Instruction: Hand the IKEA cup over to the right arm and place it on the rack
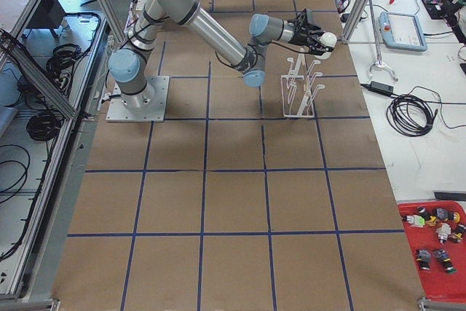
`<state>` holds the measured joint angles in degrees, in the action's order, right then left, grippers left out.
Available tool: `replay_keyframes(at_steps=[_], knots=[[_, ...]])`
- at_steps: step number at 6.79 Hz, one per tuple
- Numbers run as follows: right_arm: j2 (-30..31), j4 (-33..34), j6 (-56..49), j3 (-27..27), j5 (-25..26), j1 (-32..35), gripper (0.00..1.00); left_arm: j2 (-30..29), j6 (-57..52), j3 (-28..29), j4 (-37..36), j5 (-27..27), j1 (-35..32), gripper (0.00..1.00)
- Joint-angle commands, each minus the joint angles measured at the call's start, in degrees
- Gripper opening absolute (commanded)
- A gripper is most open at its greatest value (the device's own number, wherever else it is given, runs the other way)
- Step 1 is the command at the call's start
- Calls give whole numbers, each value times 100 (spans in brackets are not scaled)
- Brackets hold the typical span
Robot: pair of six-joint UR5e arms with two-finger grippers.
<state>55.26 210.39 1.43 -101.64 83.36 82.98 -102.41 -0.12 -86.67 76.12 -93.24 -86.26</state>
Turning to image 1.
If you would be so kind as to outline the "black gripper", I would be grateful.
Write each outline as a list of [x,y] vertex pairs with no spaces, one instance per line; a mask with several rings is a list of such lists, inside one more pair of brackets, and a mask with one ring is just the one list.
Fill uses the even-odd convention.
[[294,19],[288,20],[287,24],[292,28],[293,35],[290,44],[308,46],[310,55],[330,55],[334,47],[320,43],[325,31],[314,22],[312,10],[303,9]]

